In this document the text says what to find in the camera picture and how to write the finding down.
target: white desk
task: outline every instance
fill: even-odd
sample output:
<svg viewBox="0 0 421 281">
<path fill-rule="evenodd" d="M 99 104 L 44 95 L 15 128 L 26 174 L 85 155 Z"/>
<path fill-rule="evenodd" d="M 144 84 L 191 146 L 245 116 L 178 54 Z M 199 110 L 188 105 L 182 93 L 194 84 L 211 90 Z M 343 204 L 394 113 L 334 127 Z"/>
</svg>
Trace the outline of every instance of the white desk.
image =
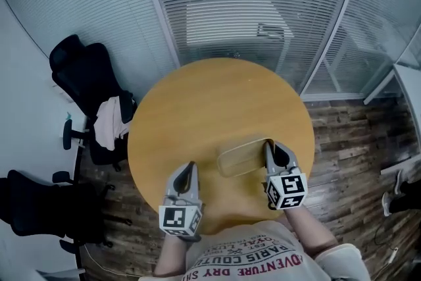
<svg viewBox="0 0 421 281">
<path fill-rule="evenodd" d="M 379 92 L 381 92 L 386 85 L 396 77 L 402 92 L 405 95 L 405 99 L 408 102 L 409 110 L 414 120 L 416 137 L 418 138 L 418 146 L 421 145 L 421 72 L 412 68 L 395 64 L 390 73 L 384 78 L 382 82 L 367 96 L 364 100 L 364 104 L 367 105 Z M 402 163 L 393 165 L 389 168 L 385 168 L 380 174 L 389 174 L 398 170 L 408 168 L 409 165 L 421 160 L 421 149 L 420 153 L 413 156 Z"/>
</svg>

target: table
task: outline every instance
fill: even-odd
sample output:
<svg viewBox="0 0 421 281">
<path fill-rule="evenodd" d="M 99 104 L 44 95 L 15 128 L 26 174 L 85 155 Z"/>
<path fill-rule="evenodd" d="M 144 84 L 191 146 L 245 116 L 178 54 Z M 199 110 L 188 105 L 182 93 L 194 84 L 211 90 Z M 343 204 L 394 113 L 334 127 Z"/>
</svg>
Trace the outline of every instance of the table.
<svg viewBox="0 0 421 281">
<path fill-rule="evenodd" d="M 237 224 L 276 218 L 264 192 L 265 169 L 235 178 L 219 175 L 223 143 L 265 135 L 288 146 L 309 177 L 314 133 L 306 107 L 278 75 L 238 59 L 187 64 L 159 81 L 130 125 L 128 158 L 137 188 L 158 211 L 168 177 L 195 161 L 205 204 L 199 228 L 214 234 Z"/>
<path fill-rule="evenodd" d="M 396 78 L 405 99 L 408 102 L 409 110 L 414 120 L 416 136 L 418 139 L 418 146 L 421 145 L 421 72 L 409 67 L 401 66 L 399 64 L 393 65 L 393 69 L 390 73 L 381 81 L 376 88 L 370 93 L 369 96 L 364 100 L 364 104 L 367 105 L 379 92 L 381 92 L 386 85 Z M 421 153 L 403 161 L 399 164 L 393 165 L 389 168 L 385 168 L 380 171 L 380 174 L 391 174 L 402 169 L 408 169 L 409 165 L 421 160 Z"/>
</svg>

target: black office chair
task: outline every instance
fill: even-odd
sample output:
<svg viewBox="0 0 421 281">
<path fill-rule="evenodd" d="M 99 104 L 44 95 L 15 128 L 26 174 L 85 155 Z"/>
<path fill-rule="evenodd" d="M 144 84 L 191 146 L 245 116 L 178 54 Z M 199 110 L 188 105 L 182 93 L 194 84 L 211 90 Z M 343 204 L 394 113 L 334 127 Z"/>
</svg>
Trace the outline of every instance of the black office chair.
<svg viewBox="0 0 421 281">
<path fill-rule="evenodd" d="M 46 186 L 15 170 L 0 179 L 0 218 L 11 225 L 15 234 L 68 236 L 74 243 L 60 240 L 60 246 L 75 253 L 85 243 L 104 243 L 112 247 L 104 235 L 105 218 L 132 224 L 130 219 L 101 214 L 107 192 L 115 189 L 113 185 L 106 185 L 98 196 L 92 184 L 75 184 L 65 171 L 54 173 L 53 182 L 71 185 Z"/>
<path fill-rule="evenodd" d="M 92 161 L 96 165 L 112 164 L 116 171 L 121 168 L 119 161 L 127 159 L 127 140 L 115 140 L 114 151 L 101 147 L 95 140 L 93 124 L 102 102 L 110 97 L 119 96 L 123 123 L 132 120 L 136 110 L 133 95 L 119 86 L 109 58 L 107 49 L 102 43 L 84 46 L 77 35 L 61 41 L 50 54 L 50 67 L 53 80 L 79 106 L 90 119 L 89 132 L 77 132 L 72 129 L 72 120 L 67 120 L 63 130 L 63 147 L 71 147 L 72 138 L 89 140 Z"/>
</svg>

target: floor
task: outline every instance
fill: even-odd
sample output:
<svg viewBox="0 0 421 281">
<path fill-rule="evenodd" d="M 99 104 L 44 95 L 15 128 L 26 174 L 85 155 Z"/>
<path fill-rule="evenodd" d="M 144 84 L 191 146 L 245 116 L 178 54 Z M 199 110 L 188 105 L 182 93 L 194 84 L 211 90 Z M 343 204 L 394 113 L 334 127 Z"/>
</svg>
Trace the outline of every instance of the floor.
<svg viewBox="0 0 421 281">
<path fill-rule="evenodd" d="M 316 151 L 309 180 L 306 206 L 337 236 L 340 242 L 355 244 L 376 281 L 405 280 L 414 246 L 418 241 L 419 211 L 383 217 L 380 199 L 391 191 L 394 176 L 380 176 L 380 170 L 418 152 L 416 134 L 404 100 L 377 99 L 369 106 L 362 101 L 306 103 L 309 109 Z M 410 179 L 421 178 L 421 163 L 410 171 Z M 104 213 L 107 238 L 114 245 L 87 245 L 91 256 L 117 273 L 150 275 L 158 257 L 162 234 L 156 213 L 134 185 L 127 162 L 122 172 L 111 166 L 97 167 L 84 151 L 80 181 L 93 182 L 100 190 L 106 182 L 116 186 L 109 192 Z M 120 221 L 130 218 L 132 226 Z M 391 247 L 400 247 L 393 264 L 385 267 Z M 127 280 L 101 270 L 81 248 L 85 278 L 90 281 Z"/>
</svg>

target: white wall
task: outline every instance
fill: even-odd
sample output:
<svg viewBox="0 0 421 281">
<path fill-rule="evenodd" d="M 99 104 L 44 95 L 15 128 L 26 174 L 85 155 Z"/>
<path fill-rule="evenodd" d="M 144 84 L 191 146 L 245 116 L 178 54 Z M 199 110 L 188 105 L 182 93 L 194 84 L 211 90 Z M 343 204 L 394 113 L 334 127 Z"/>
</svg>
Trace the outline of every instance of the white wall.
<svg viewBox="0 0 421 281">
<path fill-rule="evenodd" d="M 54 172 L 74 173 L 77 146 L 65 151 L 60 132 L 67 117 L 84 116 L 51 88 L 48 59 L 0 0 L 0 177 L 11 169 L 51 182 Z M 59 238 L 18 237 L 0 220 L 0 279 L 27 280 L 31 268 L 56 272 L 76 268 Z"/>
</svg>

